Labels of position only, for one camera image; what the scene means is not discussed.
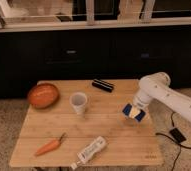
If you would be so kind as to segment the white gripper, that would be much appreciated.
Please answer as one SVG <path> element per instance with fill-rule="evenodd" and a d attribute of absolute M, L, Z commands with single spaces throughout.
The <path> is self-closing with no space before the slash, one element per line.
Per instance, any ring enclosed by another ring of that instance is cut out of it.
<path fill-rule="evenodd" d="M 137 91 L 137 93 L 134 95 L 133 105 L 135 107 L 131 108 L 130 113 L 129 113 L 129 117 L 134 119 L 137 115 L 140 114 L 140 110 L 139 109 L 145 109 L 150 104 L 150 102 L 152 100 L 153 100 L 152 97 L 150 97 L 143 90 L 139 89 Z"/>

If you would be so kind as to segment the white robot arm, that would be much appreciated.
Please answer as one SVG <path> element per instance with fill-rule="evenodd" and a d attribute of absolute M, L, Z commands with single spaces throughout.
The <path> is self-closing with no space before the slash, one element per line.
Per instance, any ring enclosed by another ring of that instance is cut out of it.
<path fill-rule="evenodd" d="M 139 89 L 133 97 L 130 118 L 143 114 L 153 99 L 160 101 L 191 123 L 191 98 L 169 87 L 171 79 L 165 72 L 158 72 L 142 77 Z"/>

